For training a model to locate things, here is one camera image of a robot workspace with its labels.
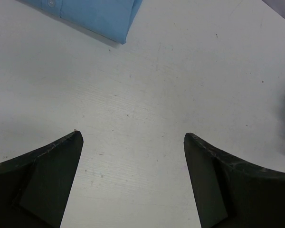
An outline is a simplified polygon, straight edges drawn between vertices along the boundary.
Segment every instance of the blue shirt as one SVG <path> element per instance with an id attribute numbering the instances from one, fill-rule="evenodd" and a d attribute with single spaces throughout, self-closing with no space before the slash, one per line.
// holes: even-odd
<path id="1" fill-rule="evenodd" d="M 23 0 L 124 44 L 142 0 Z"/>

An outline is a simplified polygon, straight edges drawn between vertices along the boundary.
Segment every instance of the scuff mark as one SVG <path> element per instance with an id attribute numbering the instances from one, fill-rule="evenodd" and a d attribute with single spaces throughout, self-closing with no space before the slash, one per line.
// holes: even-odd
<path id="1" fill-rule="evenodd" d="M 158 50 L 157 50 L 157 57 L 156 57 L 156 67 L 155 67 L 156 71 L 158 71 L 158 62 L 160 60 L 161 47 L 162 47 L 162 43 L 160 42 L 160 45 L 159 45 Z"/>
<path id="2" fill-rule="evenodd" d="M 264 11 L 263 11 L 263 13 L 262 13 L 262 17 L 261 17 L 260 30 L 262 29 L 263 17 L 264 17 Z"/>
<path id="3" fill-rule="evenodd" d="M 240 4 L 242 4 L 243 0 L 239 2 L 239 4 L 232 10 L 232 12 L 230 13 L 229 17 L 233 14 L 233 12 L 237 9 L 237 7 L 240 6 Z"/>

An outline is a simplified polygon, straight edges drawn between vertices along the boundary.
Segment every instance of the white surface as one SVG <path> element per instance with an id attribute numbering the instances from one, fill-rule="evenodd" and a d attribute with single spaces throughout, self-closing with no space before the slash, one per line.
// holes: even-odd
<path id="1" fill-rule="evenodd" d="M 0 0 L 0 162 L 84 136 L 63 228 L 199 228 L 186 132 L 285 171 L 285 20 L 261 0 L 144 0 L 123 46 L 69 25 Z"/>

